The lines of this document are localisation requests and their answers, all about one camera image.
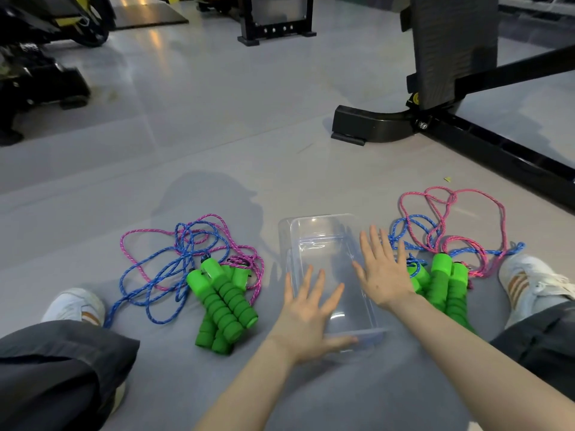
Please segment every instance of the gray floor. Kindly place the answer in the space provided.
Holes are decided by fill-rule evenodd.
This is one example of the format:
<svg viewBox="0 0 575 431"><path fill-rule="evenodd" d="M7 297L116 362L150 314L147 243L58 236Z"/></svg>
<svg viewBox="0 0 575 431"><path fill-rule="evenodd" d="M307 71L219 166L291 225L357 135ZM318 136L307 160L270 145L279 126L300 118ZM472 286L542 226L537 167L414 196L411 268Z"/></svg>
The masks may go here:
<svg viewBox="0 0 575 431"><path fill-rule="evenodd" d="M266 262L259 327L229 358L193 345L202 318L193 301L165 326L148 322L142 309L120 311L113 329L142 343L125 404L105 430L189 430L230 383L281 307L282 218L353 213L365 226L385 227L399 215L401 193L450 177L452 188L498 198L508 209L509 238L575 276L575 219L551 203L421 135L363 148L330 139L337 105L392 111L405 100L413 49L396 14L316 0L317 37L247 49L236 42L235 22L202 18L192 3L182 8L190 25L114 33L99 49L53 45L63 64L86 77L90 106L22 115L28 140L0 149L0 335L35 323L61 289L86 287L114 302L128 267L119 237L134 228L170 229L218 213L234 238L256 246ZM501 39L504 60L542 50ZM460 111L495 128L507 118L531 121L529 133L560 139L543 148L575 160L572 79L556 76L517 92L521 106L499 95L495 103L466 101ZM554 93L562 101L546 95ZM408 209L428 212L415 199ZM497 226L493 205L465 195L448 232L495 247ZM141 237L127 245L141 258L167 242ZM155 314L168 315L173 305L162 303ZM483 338L499 333L508 311L495 278L476 282L470 319ZM383 344L361 362L298 369L269 429L466 428L468 412L429 357L389 314L378 318L390 328Z"/></svg>

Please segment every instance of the finger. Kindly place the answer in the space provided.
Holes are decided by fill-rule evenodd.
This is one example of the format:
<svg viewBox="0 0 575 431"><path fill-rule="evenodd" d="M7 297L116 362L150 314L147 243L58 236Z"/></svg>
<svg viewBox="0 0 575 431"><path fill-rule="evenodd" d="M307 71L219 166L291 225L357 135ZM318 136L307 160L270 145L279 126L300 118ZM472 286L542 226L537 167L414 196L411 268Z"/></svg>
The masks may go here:
<svg viewBox="0 0 575 431"><path fill-rule="evenodd" d="M339 300L341 299L341 294L343 293L343 283L340 283L339 286L336 287L334 293L331 294L329 298L327 298L326 302L321 306L320 311L323 316L329 316L334 312L334 310L338 307Z"/></svg>
<svg viewBox="0 0 575 431"><path fill-rule="evenodd" d="M310 303L312 303L315 307L320 304L321 294L323 293L324 285L326 283L326 272L323 269L320 269L320 273L317 276L317 281L315 286L313 286L312 292L309 294Z"/></svg>
<svg viewBox="0 0 575 431"><path fill-rule="evenodd" d="M371 250L371 246L369 246L369 242L367 241L367 234L365 231L359 233L359 245L361 247L361 252L363 254L363 259L365 263L372 263L375 261L375 257L373 256L373 251Z"/></svg>
<svg viewBox="0 0 575 431"><path fill-rule="evenodd" d="M379 229L379 232L381 233L381 241L383 242L382 247L384 249L385 257L388 260L393 260L393 248L389 243L388 234L385 233L381 228Z"/></svg>
<svg viewBox="0 0 575 431"><path fill-rule="evenodd" d="M366 281L366 276L365 276L365 271L363 270L363 267L358 262L356 262L355 260L351 262L351 265L354 267L355 274L358 276L359 281L364 283Z"/></svg>
<svg viewBox="0 0 575 431"><path fill-rule="evenodd" d="M400 240L397 243L397 264L399 266L407 265L407 258L405 256L405 244L403 243L403 240Z"/></svg>
<svg viewBox="0 0 575 431"><path fill-rule="evenodd" d="M377 234L377 228L375 225L369 227L369 237L371 238L371 248L373 250L373 255L376 260L381 260L385 257L384 249L381 246L381 240Z"/></svg>
<svg viewBox="0 0 575 431"><path fill-rule="evenodd" d="M327 354L328 352L337 352L342 349L347 349L357 342L358 338L354 336L328 337L327 339L324 339L322 347L324 349L324 353Z"/></svg>
<svg viewBox="0 0 575 431"><path fill-rule="evenodd" d="M284 305L288 305L293 301L293 289L291 288L291 274L286 274L286 281L284 286Z"/></svg>
<svg viewBox="0 0 575 431"><path fill-rule="evenodd" d="M309 265L308 271L305 273L304 276L304 282L301 284L301 287L299 288L299 293L297 295L298 301L305 301L308 298L309 283L312 280L312 272L313 272L313 266Z"/></svg>

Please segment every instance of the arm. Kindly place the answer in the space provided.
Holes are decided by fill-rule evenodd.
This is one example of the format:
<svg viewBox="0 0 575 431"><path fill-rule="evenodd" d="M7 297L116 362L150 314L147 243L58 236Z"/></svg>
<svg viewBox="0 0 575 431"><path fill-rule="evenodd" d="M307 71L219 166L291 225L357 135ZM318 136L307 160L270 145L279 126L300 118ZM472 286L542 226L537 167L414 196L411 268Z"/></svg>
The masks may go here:
<svg viewBox="0 0 575 431"><path fill-rule="evenodd" d="M400 242L397 262L376 228L360 236L366 269L354 263L372 300L391 311L421 342L486 431L567 431L575 404L509 357L437 311L413 292Z"/></svg>
<svg viewBox="0 0 575 431"><path fill-rule="evenodd" d="M312 271L310 267L296 298L291 277L286 275L284 308L276 324L246 367L196 425L196 431L262 430L295 365L356 341L353 337L324 339L326 322L338 306L344 286L340 284L319 307L326 275L321 269L309 292Z"/></svg>

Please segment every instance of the blue rope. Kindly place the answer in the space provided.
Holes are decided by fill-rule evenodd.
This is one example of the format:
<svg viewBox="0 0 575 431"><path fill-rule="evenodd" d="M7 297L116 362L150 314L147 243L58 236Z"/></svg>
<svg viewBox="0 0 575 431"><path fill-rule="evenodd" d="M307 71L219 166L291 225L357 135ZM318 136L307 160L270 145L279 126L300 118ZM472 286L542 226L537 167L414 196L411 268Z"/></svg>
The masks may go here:
<svg viewBox="0 0 575 431"><path fill-rule="evenodd" d="M425 225L423 225L419 221L415 220L414 218L425 219L427 222L429 222L431 224L431 227L429 227L429 228L426 227ZM437 226L437 224L435 224L435 222L432 221L432 219L430 217L425 216L425 215L409 215L409 220L412 224L419 226L423 231L426 232L426 234L429 234ZM399 231L399 234L396 234L397 233L397 227L400 224L402 224L403 227ZM397 245L399 243L399 240L402 237L404 237L406 232L407 232L407 218L399 218L398 220L395 221L395 223L392 226L392 233L390 235L388 235L389 243L393 249L397 249ZM435 244L435 242L439 238L440 234L441 234L441 230L438 229L436 231L436 235L431 237L431 244L432 245ZM403 242L405 245L405 249L407 249L407 250L427 251L422 246L414 245L413 243L407 242L405 240ZM513 254L517 254L518 252L522 251L524 248L525 248L525 243L524 242L518 242L515 245L515 247L513 247L512 249L507 251L507 254L510 256ZM472 247L459 248L459 249L454 249L454 250L450 251L449 256L453 258L453 257L456 257L460 254L467 253L467 252L477 254L479 251L475 248L472 248ZM485 252L488 254L494 255L494 256L499 256L502 253L502 251L498 250L498 249L489 249L489 250L485 250ZM416 259L415 257L413 257L413 255L411 253L409 253L409 257L407 258L407 264L410 266L414 266L414 265L416 266L415 272L410 275L410 277L415 277L415 275L417 275L419 273L421 266L427 265L427 261L425 261L423 259Z"/></svg>
<svg viewBox="0 0 575 431"><path fill-rule="evenodd" d="M211 231L210 230L195 230L192 232L192 228L198 226L199 224L208 225L209 227L211 227L212 230ZM196 245L196 242L195 242L196 237L205 236L205 235L210 235L210 236L215 237L214 241L212 243L210 243L210 245L208 245L207 247L204 247L201 249L195 249L194 246ZM221 263L228 258L229 251L230 251L230 245L229 245L229 242L227 241L227 239L219 233L218 228L216 227L215 224L212 224L211 222L208 222L208 221L195 221L195 222L192 222L190 224L184 224L184 223L180 222L179 224L177 224L175 227L175 244L174 244L174 246L167 246L166 248L163 248L159 251L156 251L154 254L152 254L148 258L146 258L142 261L139 261L138 263L130 266L126 270L126 272L124 272L124 274L120 277L120 279L119 279L119 291L120 291L120 293L122 293L122 297L118 301L116 301L116 303L114 305L112 305L110 311L108 312L108 314L106 316L106 320L104 322L104 328L110 328L111 327L114 316L116 315L116 311L118 311L118 309L125 302L127 302L129 304L133 304L135 306L145 307L146 308L146 314L148 315L148 319L155 324L159 324L159 325L168 324L169 322L176 319L178 317L178 314L180 313L180 311L182 311L183 306L186 303L186 300L187 300L187 297L189 294L189 288L186 284L186 275L189 271L195 269L196 265L194 263L194 257L209 254L211 252L211 250L216 245L226 247L226 251L225 251L223 257L218 261L219 263ZM126 278L126 276L130 272L132 272L138 266L141 266L144 263L146 263L152 259L155 259L160 254L163 254L163 253L168 252L168 251L175 251L176 253L179 253L178 257L175 260L169 262L166 266L164 266L160 270L160 272L158 272L158 274L153 278L153 280L148 282L146 285L144 285L144 286L140 287L139 289L136 289L132 292L126 291L126 289L124 287L124 279ZM163 280L166 280L168 278L178 277L178 276L180 276L179 280L174 285L170 286L168 288L168 290L162 291L158 295L155 295L154 297L152 297L152 292L154 291L155 286L157 284L159 284L160 282L162 282ZM150 305L159 301L160 299L165 297L167 294L170 294L172 292L175 292L175 301L177 303L179 303L178 308L176 309L176 311L174 311L174 314L172 316L170 316L168 319L165 319L163 321L159 321L159 320L155 319L150 312L150 308L149 308Z"/></svg>

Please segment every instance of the person's left hand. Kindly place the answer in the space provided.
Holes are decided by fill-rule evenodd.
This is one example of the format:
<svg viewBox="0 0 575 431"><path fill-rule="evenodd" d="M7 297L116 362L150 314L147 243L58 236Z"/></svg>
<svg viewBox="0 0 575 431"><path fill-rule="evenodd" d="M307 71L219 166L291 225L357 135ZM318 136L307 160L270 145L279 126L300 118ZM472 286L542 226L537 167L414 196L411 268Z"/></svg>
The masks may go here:
<svg viewBox="0 0 575 431"><path fill-rule="evenodd" d="M327 320L338 306L344 286L341 283L319 307L326 273L320 269L316 284L310 292L312 272L313 267L310 266L295 298L291 288L291 275L286 274L284 308L267 337L283 349L293 364L317 359L328 352L344 349L357 342L357 338L352 336L324 338Z"/></svg>

